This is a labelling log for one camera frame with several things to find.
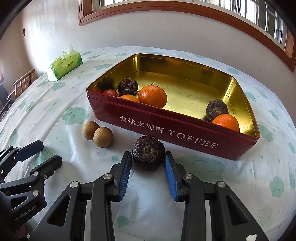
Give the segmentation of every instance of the wooden window frame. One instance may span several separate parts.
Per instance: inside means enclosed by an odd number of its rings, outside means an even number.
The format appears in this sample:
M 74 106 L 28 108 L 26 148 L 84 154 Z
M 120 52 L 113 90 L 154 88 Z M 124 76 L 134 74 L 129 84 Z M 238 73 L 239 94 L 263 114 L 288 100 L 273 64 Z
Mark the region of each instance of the wooden window frame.
M 109 16 L 139 11 L 183 12 L 211 18 L 228 24 L 253 37 L 276 54 L 292 72 L 295 70 L 296 39 L 294 39 L 291 34 L 287 33 L 286 47 L 283 51 L 271 38 L 267 36 L 268 33 L 264 34 L 248 22 L 235 17 L 235 15 L 205 6 L 203 4 L 170 0 L 125 1 L 120 4 L 102 7 L 101 10 L 93 12 L 92 0 L 78 0 L 78 2 L 78 19 L 80 26 Z

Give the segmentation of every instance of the wooden chair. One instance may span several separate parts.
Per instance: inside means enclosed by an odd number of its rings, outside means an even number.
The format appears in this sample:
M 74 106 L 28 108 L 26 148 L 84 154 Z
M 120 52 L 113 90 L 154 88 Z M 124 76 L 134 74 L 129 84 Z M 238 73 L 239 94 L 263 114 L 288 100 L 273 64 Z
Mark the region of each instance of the wooden chair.
M 15 99 L 17 99 L 21 93 L 25 91 L 26 88 L 28 88 L 33 82 L 33 73 L 35 72 L 35 69 L 30 70 L 28 73 L 26 73 L 24 76 L 19 78 L 16 82 L 13 83 L 14 90 L 12 90 L 9 94 L 11 97 L 13 94 L 15 94 Z

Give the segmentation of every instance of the green tissue box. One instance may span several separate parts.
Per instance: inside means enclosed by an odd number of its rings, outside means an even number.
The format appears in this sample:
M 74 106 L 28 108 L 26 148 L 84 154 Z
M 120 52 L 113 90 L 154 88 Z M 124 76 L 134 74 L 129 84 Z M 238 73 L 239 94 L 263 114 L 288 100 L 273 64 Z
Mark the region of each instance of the green tissue box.
M 68 48 L 63 50 L 62 54 L 57 57 L 57 59 L 46 70 L 48 80 L 58 81 L 82 64 L 83 62 L 80 53 L 75 51 L 72 45 L 70 45 Z

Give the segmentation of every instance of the tangerine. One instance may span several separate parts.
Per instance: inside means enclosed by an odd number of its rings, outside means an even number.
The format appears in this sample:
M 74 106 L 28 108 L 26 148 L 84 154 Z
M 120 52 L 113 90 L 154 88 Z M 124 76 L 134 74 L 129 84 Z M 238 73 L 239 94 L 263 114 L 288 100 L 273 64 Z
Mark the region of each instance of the tangerine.
M 123 95 L 123 96 L 120 96 L 120 98 L 135 101 L 135 102 L 140 102 L 139 99 L 133 95 Z
M 144 86 L 139 91 L 138 99 L 143 104 L 151 105 L 158 108 L 163 108 L 168 100 L 165 91 L 155 85 Z
M 212 123 L 229 128 L 239 132 L 239 123 L 235 117 L 230 114 L 218 115 Z
M 96 87 L 96 86 L 94 86 L 93 88 L 91 88 L 90 91 L 96 92 L 96 93 L 100 93 L 100 94 L 102 93 L 102 91 L 98 87 Z

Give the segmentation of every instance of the table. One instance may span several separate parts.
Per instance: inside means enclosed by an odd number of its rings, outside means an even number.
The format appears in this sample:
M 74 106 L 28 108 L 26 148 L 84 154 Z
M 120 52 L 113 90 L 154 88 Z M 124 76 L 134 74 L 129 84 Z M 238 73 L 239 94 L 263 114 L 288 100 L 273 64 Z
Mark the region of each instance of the table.
M 121 161 L 124 151 L 131 151 L 135 140 L 141 136 L 97 120 L 86 97 L 86 87 L 90 83 L 136 53 L 195 61 L 237 79 L 253 108 L 261 133 L 257 144 L 239 161 L 167 142 L 164 145 L 177 163 L 183 164 L 187 172 L 196 171 L 195 175 L 202 181 L 225 181 L 258 221 L 269 240 L 277 240 L 296 213 L 296 131 L 287 110 L 271 90 L 237 69 L 203 56 L 150 47 L 83 51 L 84 64 L 57 82 L 50 82 L 46 74 L 42 75 L 20 95 L 0 122 L 0 148 L 8 145 L 23 147 L 38 139 L 45 146 L 39 154 L 19 162 L 6 181 L 27 177 L 32 168 L 54 154 L 63 158 L 62 167 L 45 182 L 47 207 L 32 218 L 29 225 L 33 228 L 37 225 L 70 182 L 91 182 L 109 172 L 113 164 Z M 81 131 L 87 121 L 96 121 L 100 126 L 111 129 L 113 143 L 107 148 L 98 148 L 92 141 L 84 139 Z M 146 172 L 133 165 L 126 196 L 121 203 L 112 203 L 116 240 L 180 240 L 183 214 L 184 203 L 175 203 L 170 197 L 163 166 L 154 172 Z

